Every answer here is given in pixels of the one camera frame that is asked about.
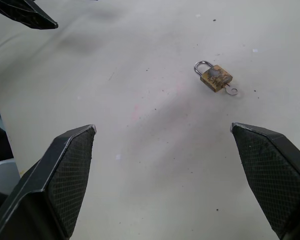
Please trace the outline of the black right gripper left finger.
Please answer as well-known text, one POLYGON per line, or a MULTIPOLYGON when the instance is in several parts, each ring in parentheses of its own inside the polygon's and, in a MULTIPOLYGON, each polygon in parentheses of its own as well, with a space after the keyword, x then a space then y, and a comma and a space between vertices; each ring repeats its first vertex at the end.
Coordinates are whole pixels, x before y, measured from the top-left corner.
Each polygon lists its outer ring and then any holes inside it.
POLYGON ((95 125, 57 136, 0 206, 0 240, 69 240, 85 196, 95 125))

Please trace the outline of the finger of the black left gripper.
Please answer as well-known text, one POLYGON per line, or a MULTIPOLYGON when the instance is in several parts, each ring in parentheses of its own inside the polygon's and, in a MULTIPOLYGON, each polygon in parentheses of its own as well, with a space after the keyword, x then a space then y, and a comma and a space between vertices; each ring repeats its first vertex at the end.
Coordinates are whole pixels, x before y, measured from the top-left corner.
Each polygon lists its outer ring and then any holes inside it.
POLYGON ((0 14, 31 29, 58 28, 58 23, 43 11, 35 0, 0 0, 0 14))

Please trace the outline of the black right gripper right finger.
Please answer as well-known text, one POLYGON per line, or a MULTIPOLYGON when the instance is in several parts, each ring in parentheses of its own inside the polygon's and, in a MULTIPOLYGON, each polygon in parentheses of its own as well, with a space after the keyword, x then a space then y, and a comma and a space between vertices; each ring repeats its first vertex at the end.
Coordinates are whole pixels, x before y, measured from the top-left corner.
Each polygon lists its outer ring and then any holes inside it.
POLYGON ((231 125, 250 189, 279 240, 300 240, 300 150, 283 134, 231 125))

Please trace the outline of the brass padlock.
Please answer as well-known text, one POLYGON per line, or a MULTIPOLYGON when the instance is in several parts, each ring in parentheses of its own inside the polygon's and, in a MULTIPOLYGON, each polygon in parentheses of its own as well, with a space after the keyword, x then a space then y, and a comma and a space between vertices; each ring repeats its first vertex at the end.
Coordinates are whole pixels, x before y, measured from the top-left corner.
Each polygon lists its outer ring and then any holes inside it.
POLYGON ((200 76, 200 80, 215 93, 229 86, 229 83, 233 80, 233 76, 222 67, 207 61, 196 62, 194 71, 200 76), (201 65, 207 65, 209 69, 201 72, 198 69, 201 65))

